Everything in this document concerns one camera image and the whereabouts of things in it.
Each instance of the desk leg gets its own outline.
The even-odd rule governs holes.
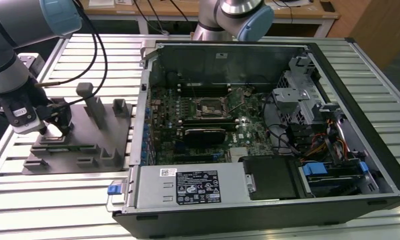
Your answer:
[[[334,22],[335,22],[335,19],[324,19],[323,20],[323,23],[319,26],[318,31],[315,32],[315,35],[314,35],[315,38],[326,38],[328,36]]]
[[[139,34],[148,35],[148,23],[143,16],[136,16],[136,21],[138,21],[138,27],[139,27]]]

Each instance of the power supply label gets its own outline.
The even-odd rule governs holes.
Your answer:
[[[179,205],[220,203],[219,171],[178,172],[176,202]]]

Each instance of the green circuit board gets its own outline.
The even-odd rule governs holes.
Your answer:
[[[250,156],[274,154],[272,141],[260,116],[263,93],[251,94],[246,87],[235,87],[231,90],[224,97],[183,97],[178,89],[154,89],[156,165],[204,163],[202,160],[180,161],[179,157],[184,156],[214,156],[214,163],[230,163],[230,149],[236,147],[246,147]],[[223,104],[222,111],[215,108],[219,102]],[[223,118],[228,123],[184,124],[186,128],[182,128],[182,122],[199,118]],[[227,128],[223,143],[210,147],[186,146],[183,131],[187,126],[202,129]]]

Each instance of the floor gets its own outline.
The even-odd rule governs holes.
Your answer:
[[[135,21],[94,21],[94,24],[98,28],[98,31],[103,34],[139,34],[139,27]],[[187,22],[164,22],[163,28],[171,34],[188,34],[195,26]],[[79,33],[90,33],[86,28],[83,28]],[[34,44],[30,47],[23,47],[18,49],[18,53],[40,53],[44,60],[48,59],[54,47],[56,45],[58,39],[52,39],[44,41],[42,43]],[[400,54],[394,60],[392,64],[384,70],[386,75],[388,76],[390,80],[395,84],[395,86],[400,90]],[[7,130],[8,122],[7,120],[0,117],[0,138]]]

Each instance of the metal table slat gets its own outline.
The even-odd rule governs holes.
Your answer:
[[[139,47],[144,40],[188,40],[176,35],[166,38],[160,35],[114,35],[103,34],[108,47],[110,75],[103,90],[102,101],[111,103],[114,98],[123,97],[136,104],[138,86],[142,71],[139,65]],[[400,162],[400,94],[387,79],[375,75],[360,58],[359,51],[342,38],[267,37],[271,42],[316,42],[328,57],[343,82],[354,93],[360,107],[367,112],[376,130]],[[54,71],[46,74],[46,82],[59,81],[76,76],[88,65],[94,44],[91,35],[75,34],[66,40],[62,56],[52,60]],[[102,64],[82,81],[99,85],[103,77]],[[67,100],[78,99],[75,82],[66,86],[47,88],[50,96],[66,96]],[[24,158],[36,140],[38,133],[19,135],[6,151],[8,160],[0,165],[0,239],[114,239],[135,240],[119,226],[106,210],[107,185],[112,180],[123,179],[127,172],[82,173],[58,175],[22,175]],[[123,203],[123,198],[114,200]],[[192,240],[206,239],[400,239],[400,207],[382,210],[334,226],[311,226],[192,236]]]

